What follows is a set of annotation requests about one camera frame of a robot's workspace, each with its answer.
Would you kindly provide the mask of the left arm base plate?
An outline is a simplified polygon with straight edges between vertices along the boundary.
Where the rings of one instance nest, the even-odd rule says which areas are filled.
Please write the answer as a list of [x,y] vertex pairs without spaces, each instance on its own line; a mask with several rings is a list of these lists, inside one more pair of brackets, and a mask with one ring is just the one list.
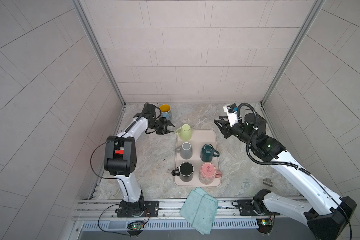
[[118,218],[142,218],[150,214],[151,217],[157,217],[159,210],[159,201],[144,201],[129,203],[122,201],[119,208],[115,210]]

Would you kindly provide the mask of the light green mug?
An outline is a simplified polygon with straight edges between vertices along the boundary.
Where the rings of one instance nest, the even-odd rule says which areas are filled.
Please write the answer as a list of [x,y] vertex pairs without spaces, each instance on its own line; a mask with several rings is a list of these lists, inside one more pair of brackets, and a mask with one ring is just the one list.
[[189,124],[183,124],[180,128],[175,130],[175,134],[184,142],[188,142],[192,138],[192,133],[192,128]]

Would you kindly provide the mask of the light blue butterfly mug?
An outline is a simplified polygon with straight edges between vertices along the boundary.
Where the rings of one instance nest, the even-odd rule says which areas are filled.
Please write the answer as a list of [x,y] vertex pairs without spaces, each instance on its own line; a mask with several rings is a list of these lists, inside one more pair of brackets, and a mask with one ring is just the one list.
[[160,110],[161,110],[161,117],[166,118],[167,120],[171,119],[172,112],[171,112],[170,105],[168,105],[168,104],[161,105]]

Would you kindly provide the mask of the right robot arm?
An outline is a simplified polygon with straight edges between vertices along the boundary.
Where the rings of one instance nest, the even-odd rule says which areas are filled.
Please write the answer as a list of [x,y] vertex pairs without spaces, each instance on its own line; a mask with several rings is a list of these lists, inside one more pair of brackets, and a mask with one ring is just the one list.
[[297,201],[262,189],[248,205],[259,216],[281,214],[306,225],[318,240],[336,240],[357,208],[350,197],[341,197],[322,184],[278,140],[266,134],[267,121],[249,103],[223,107],[225,116],[214,123],[227,139],[236,137],[246,145],[246,153],[255,164],[270,166],[282,174],[306,198]]

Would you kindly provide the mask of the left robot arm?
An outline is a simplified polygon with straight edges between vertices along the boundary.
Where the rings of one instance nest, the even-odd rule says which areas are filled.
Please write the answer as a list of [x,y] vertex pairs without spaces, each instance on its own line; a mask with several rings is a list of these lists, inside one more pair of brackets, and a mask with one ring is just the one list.
[[140,217],[147,212],[144,194],[138,186],[134,171],[137,166],[136,141],[142,133],[164,135],[172,133],[168,127],[173,124],[162,114],[160,108],[146,102],[143,110],[134,115],[132,122],[121,133],[109,136],[100,146],[105,146],[104,170],[110,180],[117,180],[123,193],[117,217]]

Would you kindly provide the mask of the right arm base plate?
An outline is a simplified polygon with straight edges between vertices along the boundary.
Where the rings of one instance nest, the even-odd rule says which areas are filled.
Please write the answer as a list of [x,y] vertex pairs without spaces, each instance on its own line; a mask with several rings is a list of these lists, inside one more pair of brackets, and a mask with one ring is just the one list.
[[241,216],[272,216],[266,209],[263,209],[261,213],[256,212],[253,200],[235,200],[232,202],[232,206],[239,209]]

